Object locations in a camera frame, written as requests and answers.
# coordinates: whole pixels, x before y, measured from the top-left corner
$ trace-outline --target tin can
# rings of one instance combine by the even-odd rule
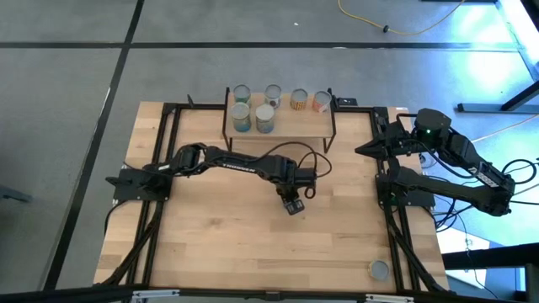
[[[243,84],[240,84],[234,88],[234,99],[236,103],[245,103],[251,107],[251,90]]]
[[[251,129],[251,109],[245,103],[236,103],[230,108],[234,129],[245,132]]]
[[[328,92],[320,91],[314,94],[312,101],[312,109],[318,113],[323,113],[329,109],[331,103],[331,95]]]
[[[275,109],[269,104],[262,104],[256,109],[256,129],[263,134],[274,128]]]
[[[280,106],[280,87],[276,84],[270,84],[264,92],[265,99],[264,101],[271,105],[274,109],[279,108]]]
[[[295,110],[305,109],[307,106],[307,96],[305,89],[295,89],[290,96],[290,107]]]

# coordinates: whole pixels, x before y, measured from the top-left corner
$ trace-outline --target small metal lid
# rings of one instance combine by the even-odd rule
[[[246,98],[251,95],[251,90],[244,84],[240,84],[234,88],[234,97]]]
[[[314,95],[315,100],[320,105],[326,105],[331,102],[331,95],[328,92],[320,91]]]
[[[236,103],[230,109],[230,115],[237,120],[245,119],[249,116],[249,111],[251,109],[245,103]]]
[[[278,98],[280,97],[280,87],[277,84],[270,84],[266,88],[264,95],[268,98]]]
[[[295,89],[292,92],[292,100],[294,101],[305,101],[307,100],[307,92],[303,88]]]
[[[262,104],[256,109],[256,119],[268,121],[275,115],[275,109],[269,104]]]
[[[374,279],[385,281],[389,275],[389,266],[381,260],[374,260],[369,264],[369,274]]]

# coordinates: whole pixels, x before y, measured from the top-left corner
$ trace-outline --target floor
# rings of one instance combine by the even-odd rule
[[[416,0],[342,4],[350,13],[400,30],[425,28],[456,5]],[[285,91],[331,87],[362,105],[438,109],[471,139],[528,117],[454,110],[466,102],[501,104],[534,81],[530,62],[522,60],[504,15],[492,3],[466,3],[423,35],[399,36],[344,16],[337,1],[146,0],[134,43],[381,44],[376,49],[132,48],[121,54],[117,47],[86,43],[123,42],[135,7],[136,0],[0,4],[0,184],[34,197],[28,204],[0,204],[0,293],[41,287],[105,99],[112,108],[61,272],[62,288],[92,282],[113,193],[104,178],[118,173],[142,100],[186,102],[189,93],[195,102],[220,103],[225,87],[239,83],[254,91],[273,82]],[[6,42],[81,42],[84,48],[10,48]],[[117,65],[125,54],[125,65]],[[535,159],[538,127],[535,119],[476,148],[498,167],[517,157]],[[452,177],[439,166],[428,173]],[[516,178],[528,173],[523,170]],[[538,193],[518,198],[532,201]],[[445,203],[437,208],[443,210]],[[468,232],[502,245],[538,242],[539,208],[515,205],[512,210],[501,218],[470,210],[462,219]],[[460,222],[456,228],[462,229]]]

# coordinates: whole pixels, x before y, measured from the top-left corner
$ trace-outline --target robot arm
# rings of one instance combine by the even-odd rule
[[[377,180],[382,187],[401,196],[414,189],[441,194],[469,202],[490,215],[510,212],[509,202],[515,191],[515,181],[479,156],[473,144],[451,128],[451,119],[433,109],[421,109],[417,115],[406,115],[416,117],[412,132],[404,129],[398,115],[396,122],[382,126],[379,137],[355,149],[356,153],[388,161],[388,175],[382,174]],[[427,151],[438,152],[442,162],[467,170],[483,186],[469,188],[434,180],[400,167],[395,157]]]
[[[205,154],[202,162],[200,162],[201,153]],[[305,209],[297,193],[298,189],[306,188],[308,199],[316,194],[317,174],[313,167],[299,168],[294,160],[279,155],[253,157],[201,143],[182,146],[169,162],[148,164],[143,169],[166,175],[190,177],[212,167],[254,173],[263,180],[275,184],[277,194],[281,197],[289,215]]]

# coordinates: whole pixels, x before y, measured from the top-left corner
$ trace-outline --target yellow extension cord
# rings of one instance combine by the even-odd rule
[[[398,30],[395,30],[395,29],[390,29],[389,27],[387,27],[387,31],[389,32],[392,32],[394,34],[397,34],[397,35],[421,35],[423,34],[424,32],[426,32],[427,30],[431,30],[433,29],[436,25],[444,22],[444,20],[446,20],[449,16],[451,16],[452,13],[454,13],[456,11],[457,8],[459,8],[466,0],[461,0],[460,3],[458,3],[457,6],[455,6],[455,8],[453,8],[444,18],[440,19],[440,21],[436,22],[435,24],[432,24],[430,27],[426,28],[426,29],[423,29],[423,30],[420,30],[419,32],[415,32],[415,33],[406,33],[406,32],[402,32],[402,31],[398,31]],[[354,18],[354,19],[358,19],[360,21],[363,21],[363,22],[366,22],[372,26],[376,26],[377,28],[379,29],[384,29],[385,26],[382,26],[382,25],[379,25],[378,23],[376,22],[373,22],[373,21],[370,21],[369,19],[367,18],[363,18],[363,17],[360,17],[360,16],[355,16],[351,13],[348,13],[346,12],[344,9],[343,9],[343,6],[340,4],[340,0],[337,0],[337,3],[339,4],[339,9],[341,12],[343,12],[343,14],[347,15],[348,17],[351,17],[351,18]]]

